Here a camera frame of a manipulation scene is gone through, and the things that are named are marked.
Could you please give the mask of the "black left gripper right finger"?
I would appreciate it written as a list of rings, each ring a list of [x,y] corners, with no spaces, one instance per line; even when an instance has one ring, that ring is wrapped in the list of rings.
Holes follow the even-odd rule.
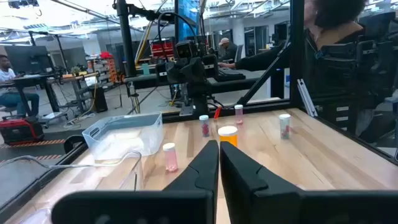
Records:
[[[301,189],[228,142],[220,171],[232,224],[298,224]]]

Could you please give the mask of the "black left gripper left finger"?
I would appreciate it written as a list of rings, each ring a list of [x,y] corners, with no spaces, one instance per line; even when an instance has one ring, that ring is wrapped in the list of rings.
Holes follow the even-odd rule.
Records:
[[[218,190],[218,167],[218,143],[211,140],[163,191],[204,191],[214,198]]]

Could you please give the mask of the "large orange pill bottle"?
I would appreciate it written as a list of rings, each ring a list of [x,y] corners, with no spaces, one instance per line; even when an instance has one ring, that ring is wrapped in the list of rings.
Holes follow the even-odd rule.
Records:
[[[238,129],[235,126],[223,126],[218,129],[220,141],[227,141],[233,146],[238,146]]]

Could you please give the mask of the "green pill bottle white cap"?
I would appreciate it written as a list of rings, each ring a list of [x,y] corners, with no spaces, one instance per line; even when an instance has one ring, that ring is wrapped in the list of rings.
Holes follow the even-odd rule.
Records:
[[[279,115],[280,121],[280,138],[288,139],[290,135],[290,118],[289,114],[281,114]]]

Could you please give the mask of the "clear plastic bin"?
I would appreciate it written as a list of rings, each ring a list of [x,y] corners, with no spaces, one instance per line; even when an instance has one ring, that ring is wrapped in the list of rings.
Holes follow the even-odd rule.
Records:
[[[84,154],[61,165],[21,156],[0,164],[0,224],[52,224],[52,209],[64,196],[90,190],[138,190],[141,154],[94,160]]]

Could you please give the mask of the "frosted plastic bin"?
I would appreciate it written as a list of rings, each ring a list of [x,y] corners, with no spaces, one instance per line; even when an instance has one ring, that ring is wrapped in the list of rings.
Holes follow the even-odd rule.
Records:
[[[118,160],[130,151],[150,156],[159,150],[164,138],[162,114],[106,117],[86,128],[82,135],[96,161]]]

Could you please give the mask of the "red tool chest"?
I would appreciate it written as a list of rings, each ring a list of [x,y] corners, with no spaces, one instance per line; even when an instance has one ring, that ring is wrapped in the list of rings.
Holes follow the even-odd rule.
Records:
[[[150,43],[152,58],[173,58],[174,42],[171,39],[162,39],[162,42],[154,40]]]

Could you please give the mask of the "black keyboard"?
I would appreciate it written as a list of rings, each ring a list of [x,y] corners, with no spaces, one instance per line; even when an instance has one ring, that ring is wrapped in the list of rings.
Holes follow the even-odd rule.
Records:
[[[245,80],[246,76],[232,69],[219,69],[217,76],[214,77],[217,82],[228,82],[235,80]]]

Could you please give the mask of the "person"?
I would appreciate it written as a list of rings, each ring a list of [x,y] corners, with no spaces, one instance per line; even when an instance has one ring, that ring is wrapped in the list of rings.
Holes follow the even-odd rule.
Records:
[[[11,68],[11,63],[6,55],[0,54],[0,83],[10,82],[18,78]],[[36,93],[25,93],[27,101],[31,103],[32,116],[37,116],[39,113],[39,95]],[[16,108],[17,114],[26,115],[24,104],[17,89],[0,88],[0,105],[7,108]]]
[[[334,123],[335,108],[350,106],[348,131],[374,144],[397,124],[376,108],[398,90],[398,52],[388,38],[394,13],[369,22],[360,17],[368,1],[304,0],[302,79],[320,117]]]
[[[238,46],[226,37],[220,40],[219,46],[224,50],[224,55],[219,58],[219,61],[235,62]]]

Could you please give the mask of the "blue banner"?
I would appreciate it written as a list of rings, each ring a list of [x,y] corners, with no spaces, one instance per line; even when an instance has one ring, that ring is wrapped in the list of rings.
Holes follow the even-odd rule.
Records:
[[[177,17],[175,23],[175,36],[178,41],[193,37],[190,29],[192,26],[195,35],[200,31],[200,0],[175,0],[175,13],[182,16],[190,25]]]

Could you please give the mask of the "grey desk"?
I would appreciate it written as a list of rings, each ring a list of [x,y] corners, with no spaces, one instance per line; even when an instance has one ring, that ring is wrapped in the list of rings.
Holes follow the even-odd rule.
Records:
[[[238,70],[238,72],[242,73],[246,76],[244,80],[233,80],[227,82],[218,82],[214,78],[207,78],[211,85],[212,93],[224,93],[231,91],[239,91],[239,90],[248,90],[253,84],[255,84],[258,79],[262,76],[264,71],[256,71],[250,72],[247,70]],[[156,86],[169,86],[167,79],[158,81],[157,75],[155,73],[151,73],[150,75],[138,75],[136,77],[127,77],[124,79],[125,83],[130,83],[134,85],[135,89],[145,89]]]

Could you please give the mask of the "silver aluminium bars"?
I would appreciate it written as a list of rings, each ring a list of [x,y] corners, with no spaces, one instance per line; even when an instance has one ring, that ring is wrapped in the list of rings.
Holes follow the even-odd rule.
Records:
[[[307,114],[311,117],[317,117],[318,113],[307,90],[307,86],[302,78],[297,80],[297,86]]]

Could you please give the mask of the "black drawer cabinet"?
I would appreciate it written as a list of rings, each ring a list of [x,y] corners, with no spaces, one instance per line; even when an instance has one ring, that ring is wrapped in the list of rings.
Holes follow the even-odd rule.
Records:
[[[358,106],[352,101],[324,101],[316,105],[318,116],[351,134],[356,130]]]

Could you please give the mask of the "black computer monitor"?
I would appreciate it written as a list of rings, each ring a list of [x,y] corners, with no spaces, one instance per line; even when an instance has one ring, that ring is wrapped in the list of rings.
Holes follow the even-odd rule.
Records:
[[[51,68],[51,59],[44,46],[5,46],[7,57],[16,73],[44,73]]]

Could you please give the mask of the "red and black toolbox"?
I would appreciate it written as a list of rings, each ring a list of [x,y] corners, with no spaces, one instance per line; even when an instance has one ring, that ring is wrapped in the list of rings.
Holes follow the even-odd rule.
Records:
[[[44,138],[43,128],[36,117],[3,117],[0,121],[0,135],[7,145],[38,142]]]

